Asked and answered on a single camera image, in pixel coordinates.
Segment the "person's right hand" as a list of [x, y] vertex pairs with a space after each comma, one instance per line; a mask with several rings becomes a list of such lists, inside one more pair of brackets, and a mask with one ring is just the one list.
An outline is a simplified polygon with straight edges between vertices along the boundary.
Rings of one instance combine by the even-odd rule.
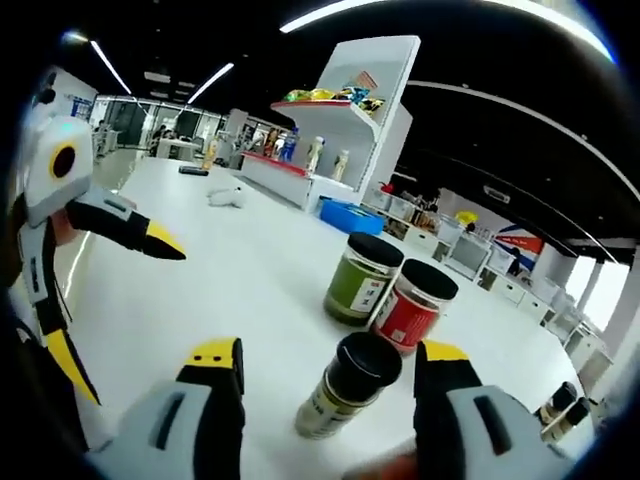
[[345, 480], [412, 480], [418, 478], [415, 452], [379, 458], [356, 466], [343, 476]]

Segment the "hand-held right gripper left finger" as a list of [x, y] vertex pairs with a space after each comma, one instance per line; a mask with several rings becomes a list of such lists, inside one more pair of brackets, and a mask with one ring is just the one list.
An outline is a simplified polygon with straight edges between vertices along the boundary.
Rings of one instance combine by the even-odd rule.
[[175, 379], [129, 408], [117, 434], [88, 461], [104, 479], [238, 479], [243, 395], [241, 339], [201, 344]]

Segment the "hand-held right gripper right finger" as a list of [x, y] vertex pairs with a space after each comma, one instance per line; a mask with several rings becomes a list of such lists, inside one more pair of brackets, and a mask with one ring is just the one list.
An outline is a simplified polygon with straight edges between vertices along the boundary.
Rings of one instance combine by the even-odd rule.
[[459, 348], [416, 349], [413, 417], [418, 479], [562, 479], [573, 461], [541, 439], [537, 418], [485, 385]]

